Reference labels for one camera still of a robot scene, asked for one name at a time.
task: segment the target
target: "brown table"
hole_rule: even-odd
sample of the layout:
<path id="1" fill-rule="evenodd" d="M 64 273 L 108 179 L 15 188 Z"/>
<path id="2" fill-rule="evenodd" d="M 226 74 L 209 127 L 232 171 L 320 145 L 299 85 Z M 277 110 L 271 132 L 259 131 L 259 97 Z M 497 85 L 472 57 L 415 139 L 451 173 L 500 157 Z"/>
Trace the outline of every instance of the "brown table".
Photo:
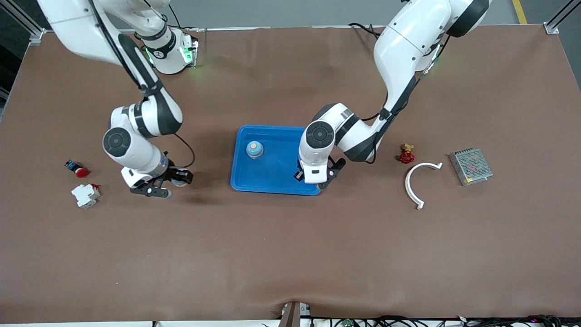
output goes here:
<path id="1" fill-rule="evenodd" d="M 341 101 L 377 112 L 385 86 L 361 30 L 199 35 L 199 67 L 162 76 L 196 150 L 192 186 L 129 193 L 101 149 L 110 111 L 139 100 L 122 69 L 31 47 L 0 125 L 0 322 L 315 315 L 581 315 L 581 94 L 556 35 L 485 26 L 446 52 L 388 131 L 374 165 L 351 163 L 316 197 L 229 185 L 237 129 L 305 126 Z M 175 137 L 153 140 L 176 163 Z M 418 211 L 394 160 L 417 162 Z M 462 187 L 446 156 L 480 148 L 494 173 Z M 92 171 L 77 179 L 68 159 Z M 91 209 L 70 190 L 101 185 Z"/>

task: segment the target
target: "perforated metal box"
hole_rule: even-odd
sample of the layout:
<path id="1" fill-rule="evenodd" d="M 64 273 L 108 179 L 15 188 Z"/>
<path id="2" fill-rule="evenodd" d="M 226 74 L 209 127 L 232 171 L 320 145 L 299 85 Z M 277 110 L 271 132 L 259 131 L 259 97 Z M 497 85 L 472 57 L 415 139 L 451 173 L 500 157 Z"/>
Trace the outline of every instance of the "perforated metal box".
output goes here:
<path id="1" fill-rule="evenodd" d="M 492 176 L 480 149 L 452 152 L 449 157 L 463 186 L 482 182 Z"/>

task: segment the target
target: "white curved handle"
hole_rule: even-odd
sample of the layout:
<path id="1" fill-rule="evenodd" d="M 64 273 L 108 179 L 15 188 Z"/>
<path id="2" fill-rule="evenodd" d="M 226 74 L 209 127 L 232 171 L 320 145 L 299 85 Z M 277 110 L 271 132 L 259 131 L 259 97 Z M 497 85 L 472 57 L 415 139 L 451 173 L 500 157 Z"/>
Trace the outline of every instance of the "white curved handle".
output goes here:
<path id="1" fill-rule="evenodd" d="M 424 163 L 419 163 L 415 166 L 413 166 L 409 172 L 407 172 L 406 175 L 406 191 L 407 191 L 407 195 L 418 205 L 418 210 L 420 210 L 421 208 L 424 207 L 424 202 L 422 200 L 420 200 L 415 193 L 411 190 L 411 185 L 410 185 L 410 178 L 411 178 L 411 174 L 414 172 L 414 170 L 416 170 L 416 168 L 419 167 L 430 167 L 432 169 L 440 169 L 442 167 L 442 163 L 439 163 L 437 165 L 434 165 L 433 163 L 429 163 L 429 162 L 424 162 Z"/>

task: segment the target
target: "yellow floor line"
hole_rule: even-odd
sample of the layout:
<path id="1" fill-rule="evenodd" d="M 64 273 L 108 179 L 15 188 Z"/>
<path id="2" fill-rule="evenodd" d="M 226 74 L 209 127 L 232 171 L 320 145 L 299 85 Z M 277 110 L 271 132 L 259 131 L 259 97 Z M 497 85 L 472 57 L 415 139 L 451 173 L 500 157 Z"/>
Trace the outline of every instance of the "yellow floor line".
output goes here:
<path id="1" fill-rule="evenodd" d="M 514 10 L 517 12 L 518 22 L 520 24 L 528 24 L 525 17 L 525 12 L 522 10 L 521 0 L 512 0 Z"/>

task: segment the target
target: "blue tray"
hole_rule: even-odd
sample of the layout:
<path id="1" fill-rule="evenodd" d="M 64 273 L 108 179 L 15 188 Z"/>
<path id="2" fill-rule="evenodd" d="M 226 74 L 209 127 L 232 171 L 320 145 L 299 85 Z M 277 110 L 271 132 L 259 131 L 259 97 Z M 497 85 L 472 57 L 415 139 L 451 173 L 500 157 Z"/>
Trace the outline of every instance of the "blue tray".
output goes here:
<path id="1" fill-rule="evenodd" d="M 244 125 L 238 130 L 230 185 L 237 191 L 316 196 L 316 184 L 294 178 L 299 143 L 304 127 Z M 256 159 L 246 153 L 250 141 L 262 143 L 264 152 Z"/>

